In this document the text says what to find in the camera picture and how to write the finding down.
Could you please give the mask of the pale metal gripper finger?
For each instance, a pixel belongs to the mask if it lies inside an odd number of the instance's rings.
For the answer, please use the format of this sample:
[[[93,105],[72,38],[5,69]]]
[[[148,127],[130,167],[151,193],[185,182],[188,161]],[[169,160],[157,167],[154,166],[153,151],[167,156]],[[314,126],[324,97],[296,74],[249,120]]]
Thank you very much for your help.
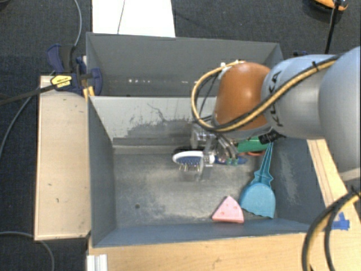
[[[210,178],[213,165],[215,162],[215,156],[213,154],[203,154],[201,161],[201,180],[205,181]]]

